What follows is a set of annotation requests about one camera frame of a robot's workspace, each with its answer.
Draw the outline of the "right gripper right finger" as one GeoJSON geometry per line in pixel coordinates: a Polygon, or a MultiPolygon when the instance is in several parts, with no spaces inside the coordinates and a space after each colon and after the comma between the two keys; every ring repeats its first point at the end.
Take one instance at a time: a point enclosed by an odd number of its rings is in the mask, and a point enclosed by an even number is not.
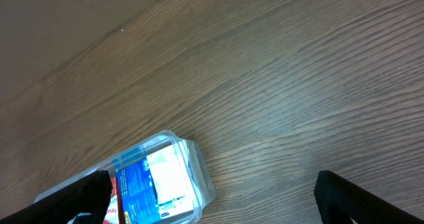
{"type": "Polygon", "coordinates": [[[329,170],[318,173],[314,196],[324,224],[423,224],[422,219],[397,208],[329,170]]]}

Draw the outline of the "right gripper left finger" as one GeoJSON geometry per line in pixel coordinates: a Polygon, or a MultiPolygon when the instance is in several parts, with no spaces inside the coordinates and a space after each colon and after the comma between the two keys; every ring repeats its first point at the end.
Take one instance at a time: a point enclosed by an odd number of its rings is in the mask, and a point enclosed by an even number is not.
{"type": "Polygon", "coordinates": [[[111,177],[106,170],[88,176],[58,190],[32,205],[1,219],[2,223],[67,223],[79,214],[84,223],[102,223],[112,194],[111,177]]]}

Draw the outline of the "red medicine box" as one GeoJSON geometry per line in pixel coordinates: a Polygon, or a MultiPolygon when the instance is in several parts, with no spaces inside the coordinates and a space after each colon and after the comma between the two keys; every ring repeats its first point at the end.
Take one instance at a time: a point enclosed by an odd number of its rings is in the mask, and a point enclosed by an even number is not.
{"type": "Polygon", "coordinates": [[[116,177],[111,178],[111,183],[113,189],[103,224],[125,224],[121,203],[121,194],[116,177]]]}

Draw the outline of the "blue medicine box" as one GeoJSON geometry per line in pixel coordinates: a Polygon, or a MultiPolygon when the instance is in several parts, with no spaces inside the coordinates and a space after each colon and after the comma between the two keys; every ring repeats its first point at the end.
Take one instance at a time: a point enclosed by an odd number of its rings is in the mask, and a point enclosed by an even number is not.
{"type": "Polygon", "coordinates": [[[158,197],[143,147],[124,152],[113,160],[126,224],[161,221],[158,197]]]}

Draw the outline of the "clear plastic container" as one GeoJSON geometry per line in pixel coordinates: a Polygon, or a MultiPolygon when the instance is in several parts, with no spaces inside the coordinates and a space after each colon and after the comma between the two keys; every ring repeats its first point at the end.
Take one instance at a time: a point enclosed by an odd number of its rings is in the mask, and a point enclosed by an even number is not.
{"type": "Polygon", "coordinates": [[[111,178],[116,177],[115,162],[113,160],[133,148],[143,147],[146,151],[146,156],[148,156],[149,154],[170,145],[173,145],[176,150],[180,151],[184,160],[184,166],[187,168],[189,178],[188,184],[191,188],[193,188],[194,192],[194,210],[171,218],[161,219],[158,223],[197,223],[201,219],[203,209],[215,198],[215,187],[197,144],[192,140],[180,138],[171,131],[161,131],[132,145],[131,147],[101,161],[95,166],[92,166],[91,168],[88,168],[63,181],[57,186],[39,194],[36,197],[36,200],[39,201],[46,198],[97,170],[106,170],[111,178]]]}

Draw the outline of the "white medicine box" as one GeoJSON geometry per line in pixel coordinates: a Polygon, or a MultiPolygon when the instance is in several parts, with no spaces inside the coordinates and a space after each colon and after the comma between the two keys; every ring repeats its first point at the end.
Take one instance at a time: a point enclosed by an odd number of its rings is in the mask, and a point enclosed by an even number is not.
{"type": "Polygon", "coordinates": [[[188,172],[180,151],[170,145],[149,154],[146,159],[160,218],[167,219],[193,211],[194,192],[188,184],[188,172]]]}

